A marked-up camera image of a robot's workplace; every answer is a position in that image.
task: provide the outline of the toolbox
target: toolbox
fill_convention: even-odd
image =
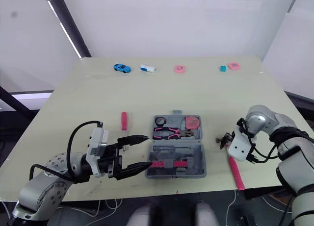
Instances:
[[[199,120],[198,127],[186,128],[190,118]],[[163,120],[160,125],[156,120]],[[173,115],[154,117],[153,142],[149,146],[148,161],[153,164],[146,170],[147,178],[203,178],[206,176],[206,161],[202,139],[200,116]]]

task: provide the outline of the black pole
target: black pole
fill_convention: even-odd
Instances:
[[[71,38],[73,44],[77,48],[81,57],[91,57],[91,54],[84,43],[84,40],[69,12],[67,5],[64,0],[48,0],[53,6],[55,13],[57,14],[60,22],[67,31],[69,37]]]
[[[0,99],[2,99],[6,104],[10,105],[16,111],[20,112],[23,116],[28,118],[30,121],[36,116],[31,110],[25,107],[20,101],[14,98],[9,92],[0,86]]]

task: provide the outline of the pink-handled pliers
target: pink-handled pliers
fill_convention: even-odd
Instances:
[[[156,127],[154,128],[155,132],[158,131],[170,131],[174,132],[175,134],[171,134],[169,136],[157,136],[154,135],[153,139],[181,139],[182,136],[190,137],[193,136],[193,132],[190,130],[180,130],[179,128],[171,128],[171,127]]]

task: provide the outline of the blue toy car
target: blue toy car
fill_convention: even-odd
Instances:
[[[115,64],[113,66],[113,69],[116,70],[116,71],[120,71],[120,72],[123,72],[123,73],[129,73],[131,71],[131,68],[129,66],[126,66],[124,64]]]

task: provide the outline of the screwdriver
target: screwdriver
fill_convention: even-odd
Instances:
[[[128,129],[128,114],[126,112],[121,113],[121,130],[122,136],[125,137]]]

